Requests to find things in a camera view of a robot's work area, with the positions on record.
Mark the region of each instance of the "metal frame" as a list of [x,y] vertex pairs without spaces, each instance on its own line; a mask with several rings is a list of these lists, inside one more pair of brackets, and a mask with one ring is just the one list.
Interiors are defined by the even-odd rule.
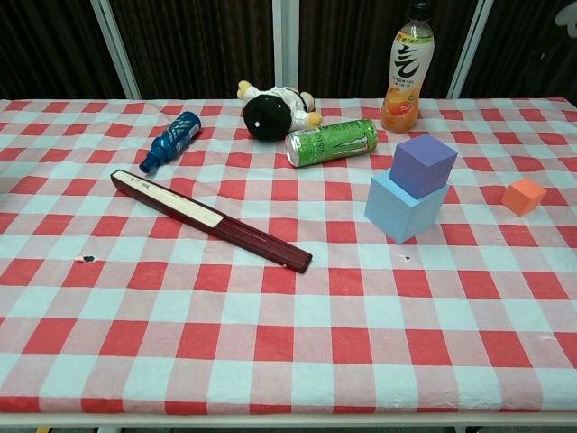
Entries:
[[[151,414],[0,413],[0,427],[408,427],[408,426],[577,426],[577,411],[300,413],[178,416]],[[103,430],[112,433],[114,430]]]
[[451,81],[451,86],[447,93],[449,98],[457,98],[461,95],[463,90],[463,85],[469,75],[469,69],[472,64],[472,60],[477,52],[477,46],[479,45],[479,40],[485,30],[485,24],[489,18],[489,13],[491,7],[493,6],[493,0],[478,0],[477,7],[475,8],[475,13],[472,16],[471,25],[469,26],[469,32],[467,33],[467,38],[465,39],[465,44],[461,50],[461,57],[457,63],[457,68],[454,70],[453,79]]
[[299,0],[272,0],[275,86],[298,88]]
[[90,0],[106,47],[114,63],[124,94],[128,99],[141,99],[141,92],[134,77],[133,68],[124,49],[123,38],[118,31],[116,20],[108,0]]

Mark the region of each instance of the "stuffed doll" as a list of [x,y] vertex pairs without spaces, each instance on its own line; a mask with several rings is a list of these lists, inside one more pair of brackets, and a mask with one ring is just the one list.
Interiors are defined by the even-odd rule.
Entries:
[[258,140],[282,140],[290,131],[316,128],[323,121],[315,113],[315,99],[294,88],[260,91],[248,81],[241,81],[236,95],[245,102],[246,128]]

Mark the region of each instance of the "white pole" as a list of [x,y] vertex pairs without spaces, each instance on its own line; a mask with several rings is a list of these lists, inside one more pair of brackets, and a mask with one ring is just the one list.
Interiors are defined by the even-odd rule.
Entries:
[[133,68],[126,55],[123,38],[118,31],[110,2],[108,0],[90,0],[90,3],[100,25],[100,31],[105,37],[106,47],[108,47],[108,52],[110,52],[110,57],[126,98],[141,99],[141,92],[138,84],[136,84]]
[[461,57],[457,63],[457,68],[454,70],[451,86],[447,93],[447,97],[449,98],[457,98],[461,95],[461,90],[463,90],[463,85],[467,79],[467,75],[469,75],[469,68],[471,67],[475,53],[477,52],[477,46],[479,45],[479,40],[481,39],[483,30],[485,29],[485,24],[489,18],[492,6],[493,0],[477,1],[477,7],[472,16],[469,32],[467,33],[465,44],[461,50]]
[[298,27],[299,27],[299,0],[282,2],[287,7],[287,58],[288,80],[286,86],[298,88]]
[[274,85],[284,86],[284,56],[282,43],[283,13],[281,0],[272,0],[272,42],[274,45]]

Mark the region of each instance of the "logo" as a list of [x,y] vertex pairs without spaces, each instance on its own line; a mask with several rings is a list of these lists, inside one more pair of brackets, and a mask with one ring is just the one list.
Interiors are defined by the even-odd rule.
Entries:
[[406,70],[409,68],[411,63],[417,61],[416,58],[412,58],[410,53],[415,51],[415,49],[411,50],[408,45],[402,44],[403,48],[397,49],[398,59],[395,60],[395,66],[398,68],[398,75],[402,78],[411,78],[418,69],[418,64],[411,70]]

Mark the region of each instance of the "monster energy can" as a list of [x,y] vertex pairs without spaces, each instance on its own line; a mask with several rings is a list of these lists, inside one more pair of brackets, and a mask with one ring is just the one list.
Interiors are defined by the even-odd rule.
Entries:
[[377,145],[377,130],[372,120],[353,120],[292,132],[285,144],[290,163],[303,167],[370,152]]

